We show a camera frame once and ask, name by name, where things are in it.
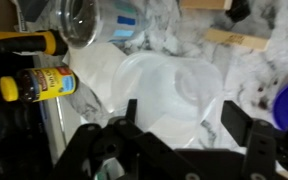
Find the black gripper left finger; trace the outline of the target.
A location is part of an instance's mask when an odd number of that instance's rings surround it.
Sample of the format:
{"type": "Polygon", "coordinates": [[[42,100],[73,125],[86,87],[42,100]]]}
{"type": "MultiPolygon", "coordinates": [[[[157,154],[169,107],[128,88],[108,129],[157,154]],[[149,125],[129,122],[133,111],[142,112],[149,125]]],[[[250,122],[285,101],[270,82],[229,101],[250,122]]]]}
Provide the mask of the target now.
{"type": "Polygon", "coordinates": [[[126,114],[109,120],[93,144],[93,169],[116,159],[124,170],[120,180],[204,180],[192,163],[151,132],[135,125],[137,100],[130,99],[126,114]]]}

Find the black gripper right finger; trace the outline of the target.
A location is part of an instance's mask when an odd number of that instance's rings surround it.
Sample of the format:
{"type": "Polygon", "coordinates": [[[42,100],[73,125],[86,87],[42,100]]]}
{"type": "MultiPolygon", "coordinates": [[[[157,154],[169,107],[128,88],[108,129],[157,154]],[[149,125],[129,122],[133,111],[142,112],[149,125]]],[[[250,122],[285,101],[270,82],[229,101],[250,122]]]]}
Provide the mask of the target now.
{"type": "Polygon", "coordinates": [[[223,104],[221,123],[240,147],[246,148],[242,177],[246,180],[278,180],[276,163],[288,171],[288,128],[276,129],[253,119],[233,101],[223,104]]]}

